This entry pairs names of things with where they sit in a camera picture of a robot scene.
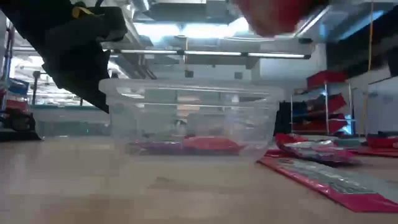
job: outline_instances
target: clear plastic container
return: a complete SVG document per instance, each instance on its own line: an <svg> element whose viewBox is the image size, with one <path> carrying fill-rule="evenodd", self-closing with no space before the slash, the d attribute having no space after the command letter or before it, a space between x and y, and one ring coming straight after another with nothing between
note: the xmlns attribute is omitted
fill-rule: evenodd
<svg viewBox="0 0 398 224"><path fill-rule="evenodd" d="M267 151L280 88L228 82L103 80L111 135L142 157L249 159Z"/></svg>
<svg viewBox="0 0 398 224"><path fill-rule="evenodd" d="M41 139L111 135L109 114L94 106L32 105L30 110Z"/></svg>

